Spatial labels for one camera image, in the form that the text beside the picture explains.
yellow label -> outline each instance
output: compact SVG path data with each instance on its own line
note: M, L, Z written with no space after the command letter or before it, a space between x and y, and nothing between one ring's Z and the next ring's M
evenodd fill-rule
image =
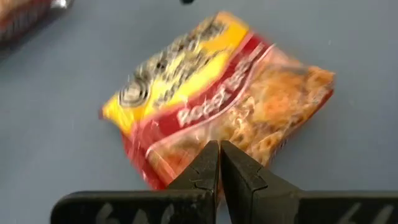
M135 78L103 107L103 116L128 135L135 122L167 112L217 80L248 32L227 12L202 22L139 66Z

black tool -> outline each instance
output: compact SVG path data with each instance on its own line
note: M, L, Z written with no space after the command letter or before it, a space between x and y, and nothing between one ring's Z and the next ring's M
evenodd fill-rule
M215 223L219 167L233 224L398 223L398 192L306 192L230 142L210 141L166 190L70 194L51 224Z
M181 0L182 4L191 4L194 0Z

blue-gray table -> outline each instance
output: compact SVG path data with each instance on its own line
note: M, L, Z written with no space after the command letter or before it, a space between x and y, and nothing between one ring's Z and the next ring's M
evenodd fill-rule
M0 223L48 223L77 190L146 189L97 111L138 63L220 9L337 73L271 169L307 190L398 189L397 1L77 0L0 64Z

crumpled package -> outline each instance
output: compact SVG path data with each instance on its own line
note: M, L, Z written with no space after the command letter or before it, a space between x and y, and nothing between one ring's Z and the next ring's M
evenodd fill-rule
M0 0L0 44L19 38L52 10L66 9L73 0Z
M332 95L333 76L220 12L139 65L101 115L120 128L145 180L162 189L209 140L229 140L268 165Z

plastic wrapper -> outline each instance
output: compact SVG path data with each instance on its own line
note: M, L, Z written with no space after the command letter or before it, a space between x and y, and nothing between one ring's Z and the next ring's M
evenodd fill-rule
M0 59L43 25L63 14L73 0L0 0Z
M333 73L303 65L221 12L138 66L101 115L161 189L209 140L230 140L268 165L332 93Z

